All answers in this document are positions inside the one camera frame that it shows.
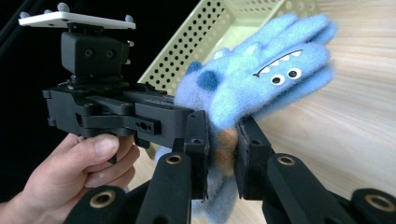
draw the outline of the googly eye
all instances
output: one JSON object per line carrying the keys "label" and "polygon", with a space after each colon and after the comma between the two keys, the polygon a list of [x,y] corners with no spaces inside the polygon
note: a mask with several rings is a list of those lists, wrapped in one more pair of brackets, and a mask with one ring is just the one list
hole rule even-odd
{"label": "googly eye", "polygon": [[297,79],[301,76],[302,72],[300,68],[291,68],[288,72],[288,77],[291,79]]}
{"label": "googly eye", "polygon": [[271,82],[272,82],[272,84],[274,84],[276,86],[279,86],[279,85],[282,85],[285,82],[285,78],[283,76],[281,76],[281,75],[274,75],[271,78]]}

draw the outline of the blue puppet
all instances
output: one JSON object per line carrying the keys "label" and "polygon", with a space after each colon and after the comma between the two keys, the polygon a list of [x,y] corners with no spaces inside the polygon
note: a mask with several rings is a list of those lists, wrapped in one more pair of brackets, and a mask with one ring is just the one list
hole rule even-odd
{"label": "blue puppet", "polygon": [[[206,64],[192,63],[177,87],[175,104],[205,110],[210,122],[208,199],[192,202],[194,215],[224,223],[237,199],[233,176],[236,123],[260,118],[332,80],[324,47],[336,25],[325,15],[299,19],[287,14],[267,22],[233,49],[221,49]],[[169,148],[160,147],[156,159]]]}

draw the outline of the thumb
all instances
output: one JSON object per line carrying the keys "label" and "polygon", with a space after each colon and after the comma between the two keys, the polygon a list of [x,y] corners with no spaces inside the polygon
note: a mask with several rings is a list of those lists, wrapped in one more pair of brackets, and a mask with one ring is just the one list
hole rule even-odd
{"label": "thumb", "polygon": [[91,165],[109,160],[119,148],[119,139],[111,134],[100,134],[87,138],[71,148],[64,148],[59,167],[63,167],[64,175],[70,177],[80,175]]}

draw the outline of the finger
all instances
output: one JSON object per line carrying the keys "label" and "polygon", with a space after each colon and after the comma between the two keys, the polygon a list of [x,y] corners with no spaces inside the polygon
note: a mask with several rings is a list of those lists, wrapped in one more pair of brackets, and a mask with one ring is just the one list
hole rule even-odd
{"label": "finger", "polygon": [[236,46],[233,50],[237,53],[242,53],[249,48],[251,43],[261,43],[263,46],[273,44],[274,38],[277,38],[285,30],[289,29],[298,18],[294,14],[286,14],[280,17],[276,17],[259,29],[255,34],[251,35],[248,39],[244,40],[241,44]]}
{"label": "finger", "polygon": [[73,133],[69,133],[64,140],[52,151],[52,154],[61,153],[66,150],[69,150],[71,147],[74,147],[78,143],[85,140],[83,136],[77,136]]}
{"label": "finger", "polygon": [[109,183],[124,173],[126,173],[140,156],[140,150],[137,146],[132,146],[128,154],[117,164],[107,167],[104,170],[89,174],[85,187],[96,188],[98,186]]}
{"label": "finger", "polygon": [[116,186],[122,189],[125,189],[129,183],[131,183],[132,179],[134,179],[135,168],[132,166],[127,172],[125,172],[122,176],[117,179],[107,183],[109,186]]}
{"label": "finger", "polygon": [[[117,151],[117,160],[121,161],[126,154],[128,153],[128,151],[130,150],[131,146],[134,144],[134,136],[119,136],[119,142],[120,142],[120,147],[119,150]],[[103,169],[106,169],[107,167],[111,166],[113,164],[111,164],[110,162],[103,162],[101,164],[97,164],[94,166],[90,166],[87,169],[85,169],[85,172],[87,173],[93,173],[93,172],[97,172]]]}
{"label": "finger", "polygon": [[329,24],[328,17],[319,14],[299,19],[276,38],[276,42],[267,49],[279,53],[293,46],[303,44],[323,31]]}
{"label": "finger", "polygon": [[318,32],[318,34],[311,38],[308,42],[316,42],[318,44],[326,45],[332,40],[337,32],[337,24],[334,21],[330,21],[322,31]]}
{"label": "finger", "polygon": [[[77,138],[67,136],[62,147],[72,146]],[[111,134],[100,134],[77,143],[71,148],[61,148],[49,159],[50,178],[67,182],[79,175],[89,166],[103,163],[110,159],[119,147],[119,140]]]}

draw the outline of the green basket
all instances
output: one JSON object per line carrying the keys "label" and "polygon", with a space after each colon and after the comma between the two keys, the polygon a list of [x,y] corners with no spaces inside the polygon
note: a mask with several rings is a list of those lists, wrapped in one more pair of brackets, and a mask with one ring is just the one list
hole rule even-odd
{"label": "green basket", "polygon": [[203,0],[148,67],[139,83],[174,95],[193,61],[205,63],[221,48],[233,48],[274,17],[319,13],[315,0]]}

